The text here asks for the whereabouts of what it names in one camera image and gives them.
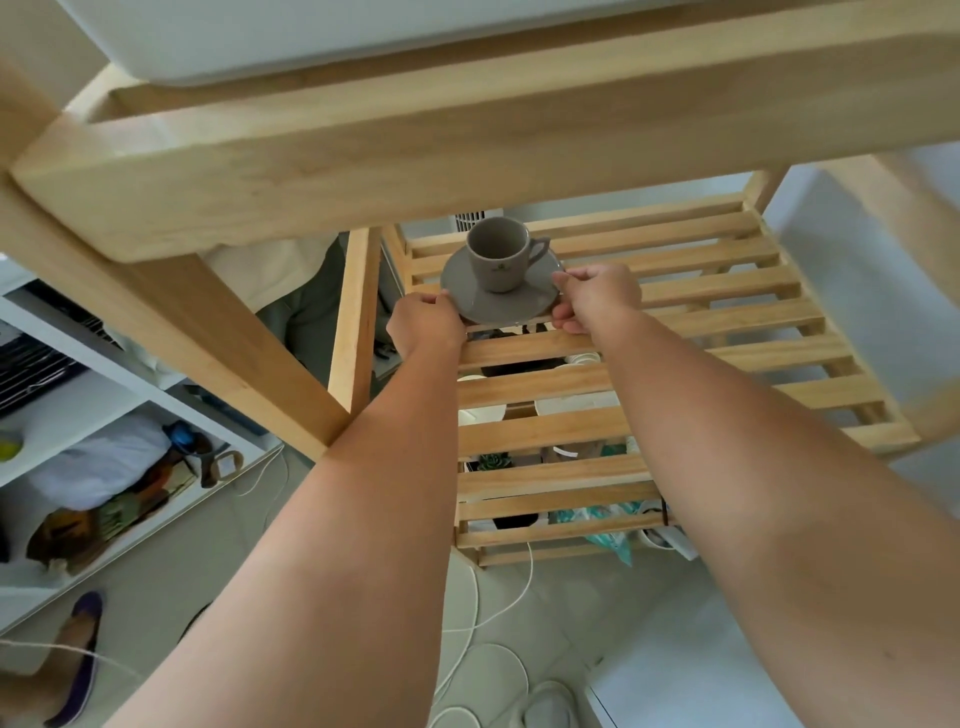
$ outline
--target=purple shoe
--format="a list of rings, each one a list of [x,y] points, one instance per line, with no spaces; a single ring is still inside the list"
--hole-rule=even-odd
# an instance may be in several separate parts
[[[97,633],[100,632],[100,618],[104,615],[104,599],[98,592],[87,592],[73,605],[72,616],[87,613],[96,619],[96,626],[93,628],[93,635],[86,644],[85,649],[95,652],[97,649]],[[66,702],[60,709],[60,712],[49,720],[45,720],[43,725],[46,728],[61,728],[64,725],[70,725],[74,720],[80,717],[80,714],[86,707],[86,701],[90,699],[93,692],[93,677],[97,671],[97,661],[92,655],[84,655],[80,663],[80,669],[73,678],[73,685],[70,686],[70,694]]]

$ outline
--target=green pants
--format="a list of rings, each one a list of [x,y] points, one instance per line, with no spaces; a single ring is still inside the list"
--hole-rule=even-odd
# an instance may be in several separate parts
[[[324,387],[330,381],[345,262],[344,249],[339,242],[334,243],[316,276],[256,312],[264,326]],[[381,341],[386,318],[385,312],[377,315],[377,339]],[[382,388],[371,372],[371,397]]]

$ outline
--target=wooden beam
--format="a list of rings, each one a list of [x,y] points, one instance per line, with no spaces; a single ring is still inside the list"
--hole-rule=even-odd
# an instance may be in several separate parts
[[[767,206],[774,199],[783,178],[789,171],[790,165],[783,164],[754,172],[747,180],[747,186],[743,188],[744,202],[762,215],[767,211]]]
[[[743,208],[743,195],[714,195],[680,203],[662,203],[643,207],[628,207],[610,212],[588,212],[583,215],[557,217],[549,220],[533,220],[526,223],[532,235],[547,235],[551,239],[591,235],[597,232],[640,228],[649,225],[675,223],[700,217],[713,217],[739,212]],[[454,253],[467,242],[465,232],[448,232],[429,235],[409,241],[413,257],[430,257]]]
[[[387,254],[390,256],[396,275],[403,286],[403,293],[410,293],[411,288],[413,288],[413,279],[410,277],[410,248],[407,238],[400,225],[396,223],[384,225],[381,228],[381,233],[384,245],[387,247]]]
[[[960,210],[902,154],[821,165],[896,237],[954,305],[960,306]]]
[[[16,188],[5,162],[57,110],[2,59],[0,114],[0,249],[277,437],[321,457],[347,412],[202,260],[107,260]]]
[[[924,447],[960,434],[960,378],[926,397],[907,402],[903,416],[923,438]]]
[[[626,35],[584,24],[552,46],[57,125],[14,174],[130,261],[960,136],[955,0],[699,5],[621,20]]]
[[[380,230],[351,231],[328,388],[353,417],[370,401],[379,273]]]

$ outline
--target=person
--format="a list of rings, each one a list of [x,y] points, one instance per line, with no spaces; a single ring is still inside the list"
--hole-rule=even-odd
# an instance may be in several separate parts
[[[604,355],[662,494],[799,719],[960,725],[960,526],[816,414],[640,310],[626,268],[556,282],[554,326]],[[445,294],[405,297],[390,329],[394,379],[108,726],[425,725],[465,329]]]

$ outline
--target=cup handle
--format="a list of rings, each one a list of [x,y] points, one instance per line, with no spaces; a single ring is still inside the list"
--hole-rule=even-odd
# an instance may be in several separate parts
[[[533,265],[538,260],[546,255],[546,252],[550,250],[550,238],[548,237],[535,237],[530,241],[530,265]]]

